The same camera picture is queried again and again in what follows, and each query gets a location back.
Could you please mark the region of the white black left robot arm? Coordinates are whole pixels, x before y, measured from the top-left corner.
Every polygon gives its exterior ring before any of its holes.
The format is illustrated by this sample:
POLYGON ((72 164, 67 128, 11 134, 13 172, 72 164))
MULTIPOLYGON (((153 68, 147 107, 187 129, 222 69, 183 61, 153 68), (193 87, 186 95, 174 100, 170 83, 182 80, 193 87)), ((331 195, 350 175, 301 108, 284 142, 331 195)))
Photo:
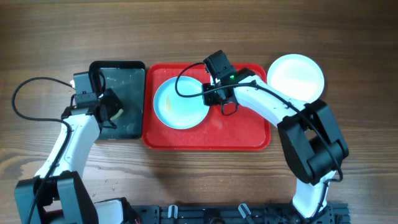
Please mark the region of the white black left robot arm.
POLYGON ((94 203, 81 175, 103 122, 120 112, 113 90, 89 93, 91 104, 69 106, 62 129, 45 164, 31 179, 21 180, 15 199, 22 223, 124 223, 125 198, 94 203))

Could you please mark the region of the light blue plate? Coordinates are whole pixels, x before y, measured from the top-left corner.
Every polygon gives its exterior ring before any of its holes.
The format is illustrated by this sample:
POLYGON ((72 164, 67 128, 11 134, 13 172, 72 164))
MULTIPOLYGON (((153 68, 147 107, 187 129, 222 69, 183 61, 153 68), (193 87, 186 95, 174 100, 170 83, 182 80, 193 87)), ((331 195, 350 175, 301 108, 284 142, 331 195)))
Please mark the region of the light blue plate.
POLYGON ((176 77, 170 78, 158 87, 153 101, 156 117, 173 129, 189 129, 200 124, 210 107, 204 104, 202 96, 184 98, 175 91, 176 77))

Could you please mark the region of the green yellow scrub sponge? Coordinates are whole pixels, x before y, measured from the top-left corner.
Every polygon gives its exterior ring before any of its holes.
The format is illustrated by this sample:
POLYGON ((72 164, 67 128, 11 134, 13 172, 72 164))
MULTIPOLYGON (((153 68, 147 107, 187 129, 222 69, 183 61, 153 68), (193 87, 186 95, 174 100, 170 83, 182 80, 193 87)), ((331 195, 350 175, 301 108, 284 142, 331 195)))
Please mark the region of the green yellow scrub sponge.
POLYGON ((122 113, 123 113, 123 109, 120 109, 114 116, 112 116, 110 118, 110 120, 113 121, 115 119, 118 119, 121 116, 122 113))

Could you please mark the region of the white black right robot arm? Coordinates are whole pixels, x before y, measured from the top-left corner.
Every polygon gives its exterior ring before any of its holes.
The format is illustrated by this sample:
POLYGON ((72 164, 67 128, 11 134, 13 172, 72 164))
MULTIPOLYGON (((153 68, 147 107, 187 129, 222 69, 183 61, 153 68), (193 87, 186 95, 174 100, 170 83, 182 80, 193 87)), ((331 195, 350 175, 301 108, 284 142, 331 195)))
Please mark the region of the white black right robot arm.
POLYGON ((297 178, 292 203, 307 221, 326 207, 331 182, 342 181, 341 164, 348 146, 330 107, 322 100, 296 100, 273 89, 247 68, 220 81, 204 83, 207 105, 235 103, 274 125, 288 167, 297 178))

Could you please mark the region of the white plate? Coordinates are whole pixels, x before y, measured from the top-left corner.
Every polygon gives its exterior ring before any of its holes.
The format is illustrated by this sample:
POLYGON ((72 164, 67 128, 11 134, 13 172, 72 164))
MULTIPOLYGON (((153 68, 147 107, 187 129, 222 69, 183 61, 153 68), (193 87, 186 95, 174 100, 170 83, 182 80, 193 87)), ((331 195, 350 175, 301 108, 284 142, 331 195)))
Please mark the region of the white plate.
POLYGON ((267 84, 294 99, 312 103, 322 95, 325 77, 320 66, 311 58, 288 54, 270 65, 267 84))

